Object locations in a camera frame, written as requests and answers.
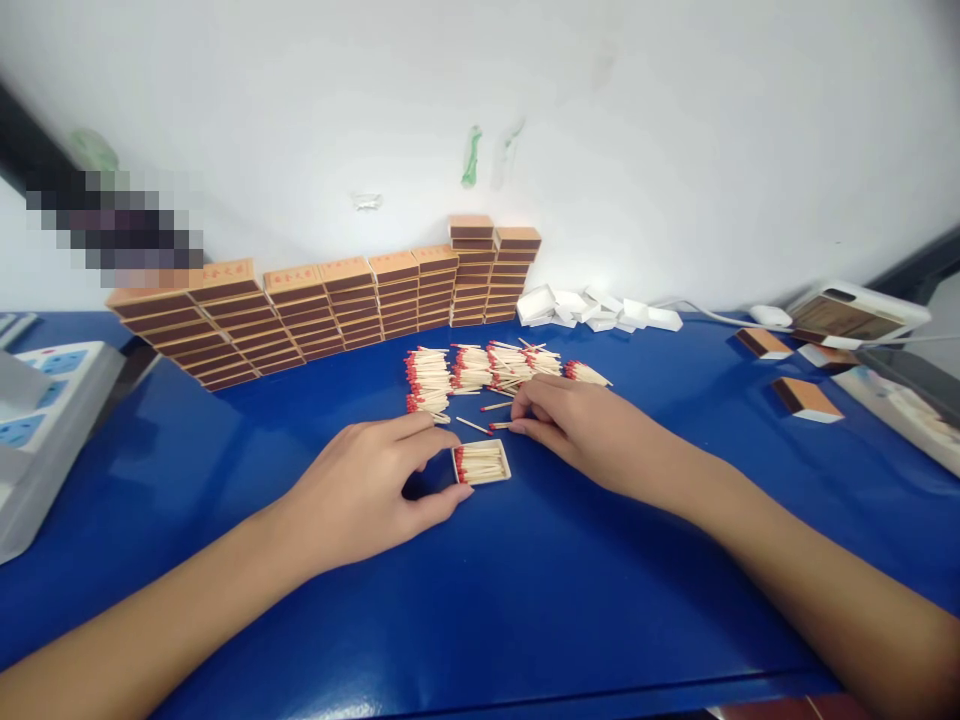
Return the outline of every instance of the white cable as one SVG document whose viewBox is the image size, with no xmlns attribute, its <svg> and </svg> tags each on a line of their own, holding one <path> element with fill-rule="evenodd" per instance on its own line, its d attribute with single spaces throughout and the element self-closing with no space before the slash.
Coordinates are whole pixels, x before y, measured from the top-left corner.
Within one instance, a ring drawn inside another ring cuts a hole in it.
<svg viewBox="0 0 960 720">
<path fill-rule="evenodd" d="M 675 300 L 670 300 L 665 303 L 656 305 L 655 307 L 666 307 L 668 305 L 678 305 L 683 303 L 689 305 L 694 310 L 696 310 L 701 315 L 706 315 L 711 320 L 716 320 L 717 322 L 725 323 L 727 325 L 736 325 L 737 327 L 754 327 L 760 328 L 761 330 L 769 330 L 770 332 L 779 332 L 786 333 L 787 335 L 792 335 L 795 328 L 785 328 L 779 327 L 776 325 L 761 325 L 760 323 L 747 322 L 746 320 L 734 320 L 733 318 L 724 317 L 723 315 L 718 315 L 717 313 L 710 312 L 709 310 L 704 310 L 696 303 L 693 303 L 689 300 L 684 300 L 683 298 L 677 298 Z M 906 343 L 914 342 L 935 342 L 940 340 L 960 340 L 960 335 L 927 335 L 921 337 L 909 337 L 909 338 L 888 338 L 886 340 L 854 340 L 852 338 L 838 338 L 842 342 L 834 344 L 830 342 L 830 338 L 834 336 L 827 336 L 825 342 L 821 343 L 827 347 L 848 347 L 851 344 L 856 344 L 857 347 L 863 345 L 904 345 Z"/>
</svg>

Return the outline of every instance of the blue table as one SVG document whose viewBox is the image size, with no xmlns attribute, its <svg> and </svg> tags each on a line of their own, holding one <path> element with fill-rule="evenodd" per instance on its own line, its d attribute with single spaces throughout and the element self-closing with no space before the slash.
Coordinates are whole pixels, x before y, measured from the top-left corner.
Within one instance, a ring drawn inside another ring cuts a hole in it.
<svg viewBox="0 0 960 720">
<path fill-rule="evenodd" d="M 44 317 L 15 350 L 125 337 L 106 313 Z M 818 530 L 960 612 L 960 482 L 801 358 L 759 362 L 732 328 L 686 322 L 633 336 L 433 330 L 218 395 L 162 360 L 83 450 L 33 546 L 0 567 L 0 667 L 277 498 L 344 425 L 402 413 L 406 350 L 518 335 L 594 366 Z M 781 375 L 823 382 L 847 418 L 786 415 L 769 388 Z M 506 411 L 477 411 L 497 399 L 459 397 L 451 409 L 500 420 Z M 413 542 L 308 583 L 157 717 L 601 718 L 837 689 L 698 530 L 606 493 L 526 438 L 503 441 L 513 480 L 478 488 Z M 452 480 L 438 457 L 407 490 Z"/>
</svg>

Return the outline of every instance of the finger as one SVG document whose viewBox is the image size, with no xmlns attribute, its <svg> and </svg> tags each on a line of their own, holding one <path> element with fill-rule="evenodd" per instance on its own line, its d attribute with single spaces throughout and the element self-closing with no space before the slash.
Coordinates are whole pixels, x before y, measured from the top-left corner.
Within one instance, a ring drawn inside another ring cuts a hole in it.
<svg viewBox="0 0 960 720">
<path fill-rule="evenodd" d="M 521 418 L 510 423 L 510 432 L 526 435 L 549 450 L 552 450 L 561 460 L 573 464 L 573 443 L 566 434 L 556 425 L 542 423 L 539 420 Z"/>
<path fill-rule="evenodd" d="M 431 427 L 433 427 L 433 416 L 430 413 L 415 412 L 387 420 L 381 423 L 377 430 L 383 433 L 385 440 L 403 440 Z"/>
<path fill-rule="evenodd" d="M 553 418 L 550 417 L 550 413 L 544 410 L 542 407 L 534 403 L 530 406 L 530 409 L 533 410 L 533 416 L 537 418 L 540 422 L 553 423 Z"/>
<path fill-rule="evenodd" d="M 439 525 L 453 515 L 457 505 L 473 495 L 473 488 L 466 483 L 456 483 L 434 495 L 427 495 L 416 502 L 407 503 L 409 508 L 410 537 Z"/>
<path fill-rule="evenodd" d="M 459 438 L 449 430 L 431 427 L 411 435 L 397 443 L 400 469 L 404 477 L 412 473 L 421 465 L 443 449 L 456 447 L 460 444 Z"/>
<path fill-rule="evenodd" d="M 562 379 L 551 375 L 534 375 L 532 380 L 528 380 L 520 386 L 520 392 L 517 393 L 517 396 L 513 399 L 513 405 L 510 407 L 510 419 L 516 420 L 526 416 L 531 406 L 536 404 L 550 417 L 561 420 L 557 417 L 557 414 L 568 392 L 568 386 L 559 386 L 552 381 Z"/>
</svg>

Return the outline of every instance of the loose matchstick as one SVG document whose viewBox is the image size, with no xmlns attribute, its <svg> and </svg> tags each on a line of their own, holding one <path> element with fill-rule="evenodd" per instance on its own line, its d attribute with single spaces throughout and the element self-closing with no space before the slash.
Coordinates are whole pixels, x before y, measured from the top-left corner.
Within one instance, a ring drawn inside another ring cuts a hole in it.
<svg viewBox="0 0 960 720">
<path fill-rule="evenodd" d="M 493 437 L 493 433 L 492 433 L 491 431 L 489 431 L 489 430 L 484 430 L 482 427 L 480 427 L 479 425 L 474 425 L 474 424 L 473 424 L 472 422 L 470 422 L 469 420 L 464 420 L 462 417 L 458 417 L 457 420 L 459 420 L 460 422 L 462 422 L 464 425 L 469 425 L 470 427 L 472 427 L 472 428 L 474 428 L 474 429 L 476 429 L 476 430 L 479 430 L 479 431 L 482 432 L 484 435 L 489 435 L 490 437 Z"/>
</svg>

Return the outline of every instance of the empty white matchbox tray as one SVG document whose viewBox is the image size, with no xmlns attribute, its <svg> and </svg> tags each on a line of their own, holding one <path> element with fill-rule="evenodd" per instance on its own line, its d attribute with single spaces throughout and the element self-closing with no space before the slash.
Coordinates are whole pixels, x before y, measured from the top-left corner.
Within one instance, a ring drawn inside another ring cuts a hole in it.
<svg viewBox="0 0 960 720">
<path fill-rule="evenodd" d="M 507 451 L 503 449 L 503 443 L 499 440 L 478 440 L 474 443 L 462 443 L 460 447 L 475 447 L 475 448 L 486 448 L 486 447 L 495 447 L 500 450 L 500 458 L 503 460 L 503 470 L 505 475 L 502 478 L 484 478 L 483 480 L 477 480 L 476 482 L 467 483 L 468 485 L 485 485 L 488 482 L 500 482 L 501 480 L 509 480 L 511 478 L 510 474 L 510 461 L 507 460 Z M 460 475 L 457 473 L 457 448 L 450 449 L 450 461 L 453 463 L 453 475 L 457 478 L 457 482 L 460 482 Z"/>
</svg>

